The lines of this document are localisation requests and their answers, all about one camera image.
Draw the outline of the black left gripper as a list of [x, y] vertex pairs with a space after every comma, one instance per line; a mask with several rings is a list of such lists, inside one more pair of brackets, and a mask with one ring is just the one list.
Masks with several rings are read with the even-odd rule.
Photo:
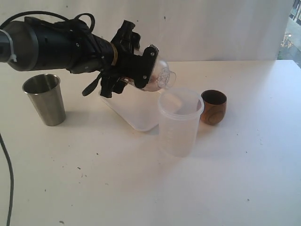
[[124, 20], [111, 40], [114, 57], [110, 70], [102, 73], [100, 96], [112, 98], [113, 93], [121, 94], [128, 81], [137, 88], [146, 86], [145, 57], [134, 52], [140, 49], [140, 34], [133, 31], [135, 24]]

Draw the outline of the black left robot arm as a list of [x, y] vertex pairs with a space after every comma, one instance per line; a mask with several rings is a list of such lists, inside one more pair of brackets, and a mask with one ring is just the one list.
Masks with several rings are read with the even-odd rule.
[[122, 93], [127, 82], [144, 88], [152, 73], [151, 61], [138, 56], [140, 35], [124, 21], [111, 41], [92, 33], [79, 17], [50, 23], [35, 17], [9, 21], [0, 27], [0, 60], [16, 71], [66, 69], [73, 74], [99, 72], [83, 91], [102, 86], [101, 95]]

